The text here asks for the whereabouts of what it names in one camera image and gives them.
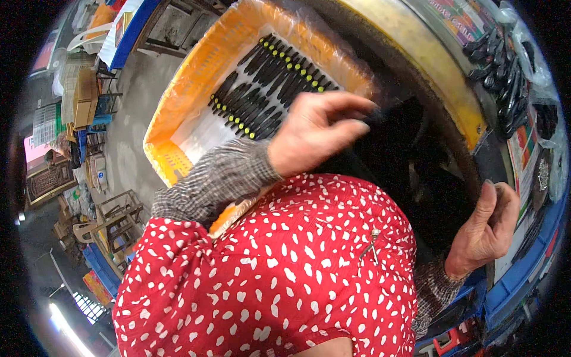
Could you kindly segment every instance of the woman's left hand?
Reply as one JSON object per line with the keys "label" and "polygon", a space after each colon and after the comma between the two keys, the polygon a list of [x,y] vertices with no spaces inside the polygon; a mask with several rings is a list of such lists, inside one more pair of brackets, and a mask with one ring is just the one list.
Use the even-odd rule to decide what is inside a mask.
{"label": "woman's left hand", "polygon": [[476,209],[460,228],[444,263],[449,278],[471,271],[508,253],[520,212],[520,198],[505,182],[486,180]]}

